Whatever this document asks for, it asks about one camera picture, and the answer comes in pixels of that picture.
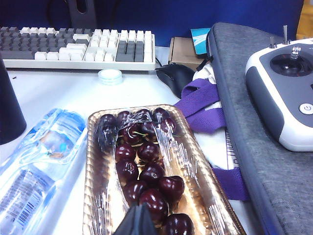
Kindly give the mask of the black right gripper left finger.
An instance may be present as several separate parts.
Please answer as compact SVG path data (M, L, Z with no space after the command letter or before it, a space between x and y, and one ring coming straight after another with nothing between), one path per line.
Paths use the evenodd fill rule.
M114 235L146 234L146 206L131 206Z

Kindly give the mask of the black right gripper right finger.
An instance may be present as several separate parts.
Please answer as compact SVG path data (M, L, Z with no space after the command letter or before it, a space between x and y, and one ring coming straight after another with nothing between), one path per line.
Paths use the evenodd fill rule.
M146 203L144 203L144 235L158 235Z

